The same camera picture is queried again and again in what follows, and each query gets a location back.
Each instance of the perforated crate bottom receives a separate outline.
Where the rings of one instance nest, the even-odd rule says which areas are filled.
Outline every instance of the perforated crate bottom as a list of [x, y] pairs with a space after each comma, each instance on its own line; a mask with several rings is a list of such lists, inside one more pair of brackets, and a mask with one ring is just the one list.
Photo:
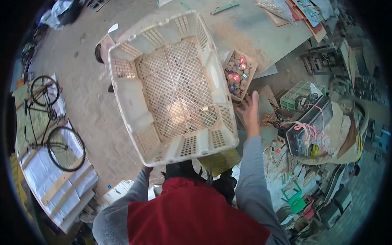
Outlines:
[[213, 127], [218, 121], [210, 79], [194, 37], [166, 45], [135, 60], [160, 140]]

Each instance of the workbench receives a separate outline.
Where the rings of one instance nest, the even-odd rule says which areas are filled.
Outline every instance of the workbench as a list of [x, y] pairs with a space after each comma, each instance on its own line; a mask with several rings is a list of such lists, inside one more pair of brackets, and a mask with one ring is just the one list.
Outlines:
[[188, 10], [196, 10], [204, 18], [218, 50], [220, 61], [223, 63], [233, 49], [240, 50], [259, 63], [254, 75], [254, 78], [258, 78], [262, 72], [312, 36], [304, 21], [276, 27], [254, 0], [237, 1], [239, 6], [215, 15], [210, 14], [217, 7], [225, 7], [232, 3], [223, 0], [173, 0], [142, 18], [117, 38], [116, 43], [123, 42], [166, 18]]

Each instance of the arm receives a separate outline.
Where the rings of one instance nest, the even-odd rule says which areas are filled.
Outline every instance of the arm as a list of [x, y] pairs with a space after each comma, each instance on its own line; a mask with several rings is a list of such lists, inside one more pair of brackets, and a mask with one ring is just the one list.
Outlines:
[[244, 117], [248, 132], [236, 188], [238, 209], [270, 230], [271, 236], [268, 238], [267, 244], [288, 245], [290, 244], [289, 240], [276, 217], [265, 181], [258, 115], [258, 93], [253, 92], [252, 100], [247, 96], [247, 102], [248, 104], [242, 101], [245, 111], [237, 108]]
[[267, 190], [260, 136], [251, 137], [244, 144], [236, 196], [238, 209], [267, 227], [276, 244], [289, 244]]
[[94, 219], [93, 235], [98, 244], [128, 244], [128, 205], [148, 201], [148, 180], [152, 168], [143, 167], [125, 194], [100, 212]]

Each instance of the white plastic crate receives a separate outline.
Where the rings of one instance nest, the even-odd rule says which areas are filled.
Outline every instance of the white plastic crate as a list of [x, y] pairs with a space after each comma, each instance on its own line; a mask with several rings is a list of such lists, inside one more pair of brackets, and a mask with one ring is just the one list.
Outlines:
[[199, 13], [166, 19], [108, 55], [121, 116], [146, 166], [238, 145], [222, 65]]

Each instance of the gray sleeve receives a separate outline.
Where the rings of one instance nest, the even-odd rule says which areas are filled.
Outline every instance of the gray sleeve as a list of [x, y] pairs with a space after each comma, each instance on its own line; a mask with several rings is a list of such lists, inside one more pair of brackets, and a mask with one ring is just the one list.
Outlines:
[[102, 210], [94, 219], [93, 236], [99, 245], [129, 244], [127, 231], [128, 204], [148, 201], [150, 173], [141, 169], [135, 182], [125, 194]]
[[[238, 209], [269, 229], [275, 244], [290, 244], [286, 231], [276, 217], [267, 190], [261, 136], [252, 137], [244, 143], [236, 197]], [[267, 244], [273, 244], [271, 237]]]

